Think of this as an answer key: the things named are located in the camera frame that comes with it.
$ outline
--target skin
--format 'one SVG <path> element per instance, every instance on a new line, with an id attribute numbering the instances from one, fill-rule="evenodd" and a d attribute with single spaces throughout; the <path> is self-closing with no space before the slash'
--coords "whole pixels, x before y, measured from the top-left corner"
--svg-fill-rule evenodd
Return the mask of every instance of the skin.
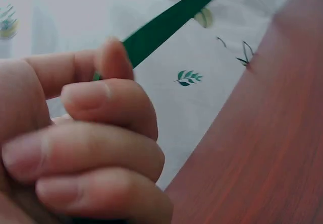
<path id="1" fill-rule="evenodd" d="M 94 70 L 104 80 L 91 82 Z M 59 223 L 47 210 L 171 223 L 173 206 L 155 185 L 164 166 L 155 111 L 133 79 L 115 39 L 0 61 L 1 223 Z M 50 119 L 46 99 L 59 95 L 68 115 Z"/>

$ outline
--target finger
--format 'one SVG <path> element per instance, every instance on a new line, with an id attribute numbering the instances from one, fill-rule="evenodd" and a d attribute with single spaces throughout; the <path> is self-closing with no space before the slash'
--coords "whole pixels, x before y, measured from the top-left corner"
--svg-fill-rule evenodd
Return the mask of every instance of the finger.
<path id="1" fill-rule="evenodd" d="M 155 141 L 129 130 L 75 122 L 14 139 L 2 151 L 8 172 L 22 182 L 103 166 L 121 166 L 156 182 L 164 154 Z"/>
<path id="2" fill-rule="evenodd" d="M 119 78 L 119 79 L 134 79 L 133 68 L 128 58 L 128 53 L 116 38 L 111 38 L 95 55 L 95 68 L 99 71 L 101 76 L 105 79 Z"/>
<path id="3" fill-rule="evenodd" d="M 68 215 L 126 218 L 140 224 L 170 224 L 172 219 L 167 195 L 146 177 L 121 168 L 43 178 L 36 192 L 47 207 Z"/>
<path id="4" fill-rule="evenodd" d="M 54 124 L 59 125 L 59 124 L 71 123 L 71 122 L 74 121 L 74 119 L 69 114 L 65 114 L 65 115 L 63 115 L 61 117 L 52 118 L 51 121 Z"/>
<path id="5" fill-rule="evenodd" d="M 95 121 L 127 127 L 156 140 L 154 107 L 135 81 L 108 79 L 64 87 L 62 102 L 75 120 Z"/>
<path id="6" fill-rule="evenodd" d="M 98 50 L 37 55 L 25 60 L 36 72 L 46 98 L 58 96 L 66 84 L 91 81 L 94 64 L 106 77 L 133 78 L 126 51 L 116 39 Z"/>

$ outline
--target wooden table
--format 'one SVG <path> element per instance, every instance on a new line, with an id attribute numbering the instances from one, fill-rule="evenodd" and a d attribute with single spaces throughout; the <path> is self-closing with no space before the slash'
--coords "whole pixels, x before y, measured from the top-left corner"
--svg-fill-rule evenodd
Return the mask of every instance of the wooden table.
<path id="1" fill-rule="evenodd" d="M 323 0 L 290 0 L 167 193 L 174 224 L 323 223 Z"/>

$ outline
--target floral patterned cloth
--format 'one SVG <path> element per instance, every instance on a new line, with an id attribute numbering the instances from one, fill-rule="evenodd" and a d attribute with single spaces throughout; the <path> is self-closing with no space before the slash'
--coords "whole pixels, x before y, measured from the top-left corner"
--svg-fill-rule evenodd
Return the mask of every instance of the floral patterned cloth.
<path id="1" fill-rule="evenodd" d="M 96 48 L 108 36 L 123 40 L 177 0 L 38 1 L 34 53 Z M 215 0 L 207 7 L 210 28 L 189 21 L 135 69 L 157 113 L 158 143 L 166 155 L 162 189 L 221 110 L 270 21 L 241 1 L 248 2 Z M 59 99 L 48 105 L 52 116 L 65 112 Z"/>

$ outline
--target green ribbon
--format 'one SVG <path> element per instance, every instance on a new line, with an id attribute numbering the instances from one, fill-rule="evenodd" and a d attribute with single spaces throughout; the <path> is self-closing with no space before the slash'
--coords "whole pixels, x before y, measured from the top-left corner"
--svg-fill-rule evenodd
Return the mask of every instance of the green ribbon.
<path id="1" fill-rule="evenodd" d="M 181 0 L 128 37 L 123 45 L 133 68 L 151 55 L 211 1 Z M 100 79 L 100 75 L 95 73 L 93 80 Z"/>

